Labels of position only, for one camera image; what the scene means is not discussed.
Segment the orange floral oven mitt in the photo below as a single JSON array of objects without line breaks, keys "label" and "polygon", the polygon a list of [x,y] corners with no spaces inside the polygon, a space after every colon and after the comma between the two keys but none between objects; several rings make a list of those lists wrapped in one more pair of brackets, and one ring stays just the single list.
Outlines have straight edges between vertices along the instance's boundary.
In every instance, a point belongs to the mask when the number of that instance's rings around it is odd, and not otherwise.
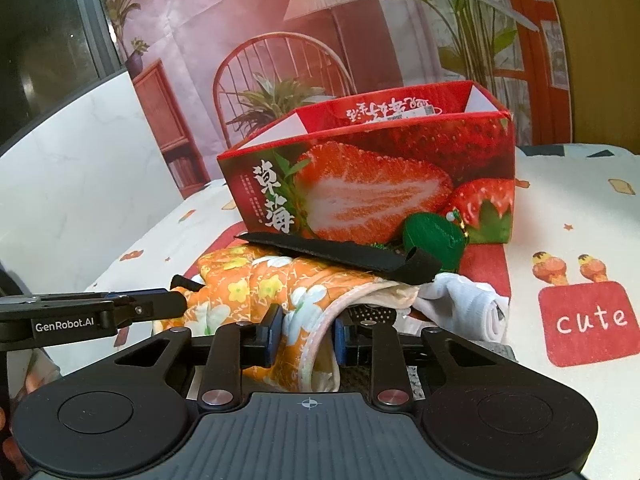
[{"label": "orange floral oven mitt", "polygon": [[238,245],[198,258],[198,281],[180,318],[155,321],[153,334],[186,327],[194,337],[210,336],[235,322],[258,323],[268,309],[283,309],[282,336],[272,367],[252,366],[244,375],[280,391],[334,392],[341,374],[331,341],[331,325],[355,304],[409,309],[419,289],[310,257],[288,257],[273,249]]}]

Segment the white cloth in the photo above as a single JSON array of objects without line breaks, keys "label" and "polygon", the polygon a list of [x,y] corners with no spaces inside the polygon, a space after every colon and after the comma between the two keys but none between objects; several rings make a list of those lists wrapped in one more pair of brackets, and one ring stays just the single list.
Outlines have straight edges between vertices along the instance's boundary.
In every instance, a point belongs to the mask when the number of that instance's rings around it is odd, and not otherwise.
[{"label": "white cloth", "polygon": [[422,285],[411,306],[425,321],[400,311],[394,327],[399,333],[417,335],[437,325],[470,341],[501,344],[509,321],[510,300],[486,283],[472,282],[459,274],[439,273]]}]

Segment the printed room scene backdrop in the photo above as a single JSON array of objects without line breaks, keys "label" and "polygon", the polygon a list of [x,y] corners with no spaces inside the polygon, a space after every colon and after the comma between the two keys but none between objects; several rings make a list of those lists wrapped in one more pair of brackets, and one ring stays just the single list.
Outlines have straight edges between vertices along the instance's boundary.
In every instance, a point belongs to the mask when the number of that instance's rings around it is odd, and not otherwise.
[{"label": "printed room scene backdrop", "polygon": [[512,110],[519,144],[573,136],[554,0],[106,0],[134,64],[163,66],[208,174],[239,140],[229,93],[255,74],[335,96],[471,79]]}]

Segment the white marble board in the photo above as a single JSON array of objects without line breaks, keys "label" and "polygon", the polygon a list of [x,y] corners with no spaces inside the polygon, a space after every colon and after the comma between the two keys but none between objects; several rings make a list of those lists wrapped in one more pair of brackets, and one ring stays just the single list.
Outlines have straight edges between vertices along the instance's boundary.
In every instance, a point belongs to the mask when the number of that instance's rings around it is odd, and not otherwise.
[{"label": "white marble board", "polygon": [[84,290],[181,201],[121,73],[2,155],[2,268],[30,292]]}]

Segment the green fabric sachet with tassel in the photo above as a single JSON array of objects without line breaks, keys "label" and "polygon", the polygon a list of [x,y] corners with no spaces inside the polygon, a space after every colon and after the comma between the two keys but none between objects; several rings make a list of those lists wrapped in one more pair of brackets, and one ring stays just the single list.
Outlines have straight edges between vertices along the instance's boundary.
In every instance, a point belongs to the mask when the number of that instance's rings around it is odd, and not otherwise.
[{"label": "green fabric sachet with tassel", "polygon": [[376,248],[390,249],[406,254],[418,248],[428,252],[440,262],[442,272],[458,273],[470,234],[457,208],[445,214],[417,212],[402,225],[400,237],[387,243],[374,243]]}]

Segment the red strawberry cardboard box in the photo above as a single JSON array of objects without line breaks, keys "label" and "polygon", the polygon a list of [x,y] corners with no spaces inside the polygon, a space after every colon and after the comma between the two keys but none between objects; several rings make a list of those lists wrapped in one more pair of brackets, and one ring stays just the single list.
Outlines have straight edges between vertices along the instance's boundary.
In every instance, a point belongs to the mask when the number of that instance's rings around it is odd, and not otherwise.
[{"label": "red strawberry cardboard box", "polygon": [[457,211],[472,243],[510,240],[513,119],[472,81],[302,106],[218,162],[252,232],[387,244],[413,214]]}]

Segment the cartoon bear tablecloth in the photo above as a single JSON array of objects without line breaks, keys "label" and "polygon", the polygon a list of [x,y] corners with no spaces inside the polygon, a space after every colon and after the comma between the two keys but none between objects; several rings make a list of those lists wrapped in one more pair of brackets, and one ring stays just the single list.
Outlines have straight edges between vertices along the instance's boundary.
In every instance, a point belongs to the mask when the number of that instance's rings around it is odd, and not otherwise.
[{"label": "cartoon bear tablecloth", "polygon": [[[510,312],[506,344],[518,362],[579,391],[599,419],[588,479],[639,479],[639,155],[614,146],[567,145],[564,156],[516,151],[515,216],[504,248]],[[94,290],[168,287],[210,248],[231,243],[241,217],[214,181],[171,211],[116,258]],[[554,278],[534,270],[552,257]],[[605,269],[598,278],[579,257]],[[152,332],[134,324],[115,336],[47,348],[73,373]]]}]

